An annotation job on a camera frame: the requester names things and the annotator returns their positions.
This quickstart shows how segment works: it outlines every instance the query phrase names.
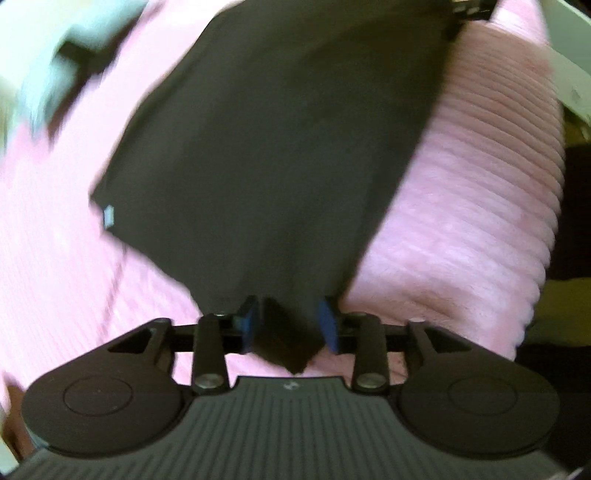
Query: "metal screw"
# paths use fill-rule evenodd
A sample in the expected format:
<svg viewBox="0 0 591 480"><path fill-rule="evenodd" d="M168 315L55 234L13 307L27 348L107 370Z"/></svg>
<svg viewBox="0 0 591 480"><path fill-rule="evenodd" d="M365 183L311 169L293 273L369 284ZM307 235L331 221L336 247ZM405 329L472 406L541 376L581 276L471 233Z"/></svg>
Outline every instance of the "metal screw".
<svg viewBox="0 0 591 480"><path fill-rule="evenodd" d="M361 374L357 377L357 384L361 388L367 388L368 390L375 390L383 387L386 384L386 378L382 374L368 373Z"/></svg>
<svg viewBox="0 0 591 480"><path fill-rule="evenodd" d="M223 378L218 374L203 374L195 379L195 385L204 390L212 390L223 385Z"/></svg>

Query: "clothing tag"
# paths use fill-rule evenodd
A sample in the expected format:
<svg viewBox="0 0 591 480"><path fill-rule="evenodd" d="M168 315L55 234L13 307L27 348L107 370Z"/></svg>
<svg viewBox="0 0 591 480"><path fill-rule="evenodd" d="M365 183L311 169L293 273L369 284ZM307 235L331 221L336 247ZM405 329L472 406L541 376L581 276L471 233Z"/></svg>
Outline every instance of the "clothing tag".
<svg viewBox="0 0 591 480"><path fill-rule="evenodd" d="M105 229L111 228L115 224L115 208L109 205L103 211L103 226Z"/></svg>

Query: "black fabric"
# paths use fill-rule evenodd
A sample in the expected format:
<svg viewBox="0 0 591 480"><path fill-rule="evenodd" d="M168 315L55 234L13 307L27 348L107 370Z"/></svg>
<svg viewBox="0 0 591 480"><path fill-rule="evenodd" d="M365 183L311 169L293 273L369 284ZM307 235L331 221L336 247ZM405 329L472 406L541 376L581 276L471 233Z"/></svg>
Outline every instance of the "black fabric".
<svg viewBox="0 0 591 480"><path fill-rule="evenodd" d="M92 199L203 313L272 297L255 351L322 347L440 89L448 0L246 0L132 118Z"/></svg>
<svg viewBox="0 0 591 480"><path fill-rule="evenodd" d="M567 148L564 163L561 214L547 271L550 280L591 277L591 144Z"/></svg>

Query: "pink sweater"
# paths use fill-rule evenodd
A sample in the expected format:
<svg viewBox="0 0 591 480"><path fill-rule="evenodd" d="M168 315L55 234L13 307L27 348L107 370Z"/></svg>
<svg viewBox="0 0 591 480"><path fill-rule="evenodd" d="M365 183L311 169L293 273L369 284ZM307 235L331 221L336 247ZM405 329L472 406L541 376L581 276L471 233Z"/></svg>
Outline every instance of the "pink sweater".
<svg viewBox="0 0 591 480"><path fill-rule="evenodd" d="M21 128L0 166L0 369L39 375L152 318L192 323L186 289L102 235L88 194L142 97L223 2L168 0L91 82L53 146ZM499 2L457 41L444 91L345 310L423 317L512 358L544 282L561 196L561 112L535 0ZM254 356L230 375L287 375ZM404 377L392 355L392 377ZM176 378L187 382L188 356ZM306 375L348 377L321 353Z"/></svg>

